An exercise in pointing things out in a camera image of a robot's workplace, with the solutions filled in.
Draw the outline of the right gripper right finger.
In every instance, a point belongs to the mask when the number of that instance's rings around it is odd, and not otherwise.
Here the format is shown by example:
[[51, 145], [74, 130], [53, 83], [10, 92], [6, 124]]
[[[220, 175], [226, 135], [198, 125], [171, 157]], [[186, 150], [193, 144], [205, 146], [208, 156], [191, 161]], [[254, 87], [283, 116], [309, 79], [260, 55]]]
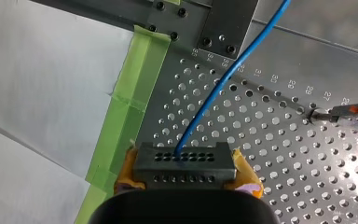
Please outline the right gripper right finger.
[[225, 184], [225, 189], [237, 190], [251, 194], [256, 198], [261, 198], [264, 186], [238, 148], [233, 150], [232, 160], [236, 168], [236, 176], [233, 181], [228, 181]]

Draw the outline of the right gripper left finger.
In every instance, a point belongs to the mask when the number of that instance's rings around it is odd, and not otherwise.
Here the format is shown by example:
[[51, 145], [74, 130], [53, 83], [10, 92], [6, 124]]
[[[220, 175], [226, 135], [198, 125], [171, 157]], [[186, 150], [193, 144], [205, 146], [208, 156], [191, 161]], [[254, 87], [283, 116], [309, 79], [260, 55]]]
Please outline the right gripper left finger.
[[131, 146], [125, 154], [121, 169], [117, 175], [114, 184], [114, 194], [124, 193], [126, 191], [144, 189], [145, 184], [133, 180], [133, 165], [137, 157], [138, 150], [136, 146]]

